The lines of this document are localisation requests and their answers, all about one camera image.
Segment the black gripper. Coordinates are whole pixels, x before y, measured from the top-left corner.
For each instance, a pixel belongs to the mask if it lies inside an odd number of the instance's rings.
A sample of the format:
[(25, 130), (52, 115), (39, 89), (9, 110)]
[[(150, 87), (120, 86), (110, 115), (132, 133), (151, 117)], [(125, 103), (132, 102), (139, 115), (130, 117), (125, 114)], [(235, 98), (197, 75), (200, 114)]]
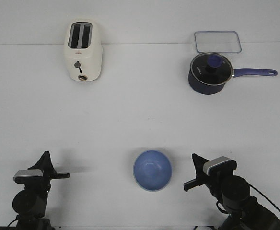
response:
[(210, 160), (195, 153), (191, 157), (196, 171), (196, 178), (184, 183), (184, 191), (187, 192), (196, 186), (206, 185), (216, 199), (221, 199), (221, 183), (225, 177), (229, 176), (229, 171), (223, 168), (217, 168), (217, 170), (213, 170), (212, 175), (206, 175), (203, 171), (203, 165)]
[(34, 166), (28, 168), (29, 176), (24, 178), (25, 188), (35, 191), (40, 196), (48, 195), (51, 189), (51, 180), (68, 179), (69, 172), (57, 172), (52, 164), (49, 151), (45, 151)]

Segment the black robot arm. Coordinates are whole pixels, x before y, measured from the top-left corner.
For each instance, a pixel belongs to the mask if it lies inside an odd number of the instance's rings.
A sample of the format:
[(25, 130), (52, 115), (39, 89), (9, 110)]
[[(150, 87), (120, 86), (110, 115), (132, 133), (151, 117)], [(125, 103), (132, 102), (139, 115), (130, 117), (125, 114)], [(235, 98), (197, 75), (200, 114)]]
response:
[(52, 164), (49, 151), (26, 170), (18, 170), (13, 181), (23, 184), (24, 189), (16, 194), (12, 208), (17, 213), (17, 230), (54, 230), (51, 221), (45, 218), (51, 181), (68, 179), (68, 172), (57, 172)]
[(191, 157), (196, 177), (184, 183), (184, 190), (202, 185), (209, 189), (217, 200), (217, 209), (228, 216), (219, 229), (280, 230), (280, 219), (251, 195), (253, 186), (234, 175), (237, 168), (235, 160), (221, 156), (209, 161), (195, 153)]

